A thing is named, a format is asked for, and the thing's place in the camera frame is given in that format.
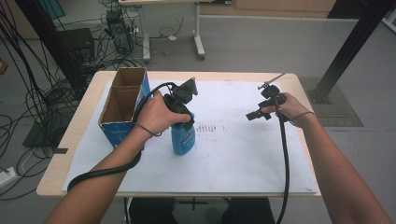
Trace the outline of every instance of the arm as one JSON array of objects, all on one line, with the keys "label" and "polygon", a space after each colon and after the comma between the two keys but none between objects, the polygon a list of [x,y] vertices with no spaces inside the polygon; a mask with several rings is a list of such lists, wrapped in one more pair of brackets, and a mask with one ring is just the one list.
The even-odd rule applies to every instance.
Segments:
[{"label": "arm", "polygon": [[[143,107],[137,122],[153,133],[160,133],[174,123],[189,120],[189,115],[169,111],[161,93],[157,91]],[[134,126],[122,143],[92,170],[112,168],[132,161],[151,137],[147,131]],[[52,211],[46,223],[99,223],[125,174],[100,176],[75,185]]]},{"label": "arm", "polygon": [[[332,222],[391,223],[377,198],[327,135],[315,115],[302,115],[308,109],[292,95],[285,95],[287,101],[280,106],[282,113],[304,131],[318,185]],[[264,113],[274,111],[273,106],[262,109]]]}]

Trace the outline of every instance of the paper sheet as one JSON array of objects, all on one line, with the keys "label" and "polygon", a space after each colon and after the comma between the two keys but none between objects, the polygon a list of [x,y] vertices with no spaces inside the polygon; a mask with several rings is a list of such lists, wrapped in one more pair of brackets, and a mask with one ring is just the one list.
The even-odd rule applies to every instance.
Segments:
[{"label": "paper sheet", "polygon": [[[150,81],[153,89],[164,81]],[[128,171],[119,192],[140,193],[282,193],[285,162],[275,115],[248,121],[246,114],[265,99],[258,82],[199,81],[188,109],[195,115],[195,146],[178,156],[171,131],[151,138],[141,161]],[[77,175],[91,170],[112,146],[97,122],[110,82],[80,141],[63,190]],[[285,123],[290,157],[290,193],[316,193],[313,174],[295,128]]]}]

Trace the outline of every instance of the open cardboard box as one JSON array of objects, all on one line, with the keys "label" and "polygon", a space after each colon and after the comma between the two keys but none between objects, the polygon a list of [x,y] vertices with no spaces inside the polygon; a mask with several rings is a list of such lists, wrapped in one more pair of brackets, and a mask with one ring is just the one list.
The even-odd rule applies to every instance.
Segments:
[{"label": "open cardboard box", "polygon": [[117,71],[99,118],[99,127],[113,147],[134,127],[134,110],[149,92],[146,68],[120,68]]}]

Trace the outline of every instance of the blue bottle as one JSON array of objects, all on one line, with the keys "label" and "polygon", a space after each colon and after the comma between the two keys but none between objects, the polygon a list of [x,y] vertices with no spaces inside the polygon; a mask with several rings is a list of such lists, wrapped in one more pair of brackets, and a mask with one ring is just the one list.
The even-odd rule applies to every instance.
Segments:
[{"label": "blue bottle", "polygon": [[181,156],[186,154],[195,144],[195,129],[192,125],[189,130],[185,129],[184,123],[180,126],[175,124],[171,126],[172,128],[172,145],[175,154]]}]

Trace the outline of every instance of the desk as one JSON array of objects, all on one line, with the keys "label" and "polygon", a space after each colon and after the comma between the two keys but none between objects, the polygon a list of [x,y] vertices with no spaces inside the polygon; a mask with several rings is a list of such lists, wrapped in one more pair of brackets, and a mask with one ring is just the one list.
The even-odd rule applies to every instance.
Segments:
[{"label": "desk", "polygon": [[143,61],[146,63],[150,60],[149,51],[149,33],[146,30],[145,13],[143,5],[146,4],[169,4],[169,3],[194,3],[195,4],[195,30],[193,31],[193,37],[195,41],[195,46],[198,51],[198,55],[204,59],[205,51],[202,44],[201,37],[199,35],[199,12],[200,4],[199,2],[207,2],[207,0],[119,0],[121,5],[124,6],[135,6],[140,18],[140,25],[142,27],[143,33]]},{"label": "desk", "polygon": [[[42,196],[62,196],[65,192],[62,191],[64,181],[67,177],[68,170],[71,166],[71,162],[75,155],[78,143],[81,141],[85,130],[90,122],[93,111],[95,110],[98,102],[102,97],[102,93],[106,87],[106,84],[114,78],[116,72],[112,71],[101,71],[95,74],[92,82],[87,89],[79,107],[76,111],[75,116],[70,122],[69,127],[64,134],[59,147],[68,148],[66,154],[55,154],[49,164],[49,167],[44,173],[38,187],[37,193]],[[265,74],[265,73],[214,73],[214,72],[148,72],[148,80],[181,80],[185,81],[190,77],[196,77],[197,81],[255,81],[263,82],[264,80],[272,79],[278,74]],[[288,91],[297,97],[302,104],[308,109],[312,109],[308,99],[305,96],[304,90],[297,78],[292,74],[287,74],[278,80],[281,89]],[[304,155],[307,158],[310,172],[315,179],[314,170],[312,167],[311,159],[307,151],[307,147],[304,141],[304,134],[300,129],[297,129],[298,137],[300,138]],[[320,192],[316,194],[294,194],[295,196],[319,196]],[[117,196],[132,196],[131,193],[118,193]],[[178,196],[191,196],[190,194],[178,195]],[[199,194],[199,196],[219,196],[216,194]],[[249,194],[249,196],[268,196],[262,194]]]}]

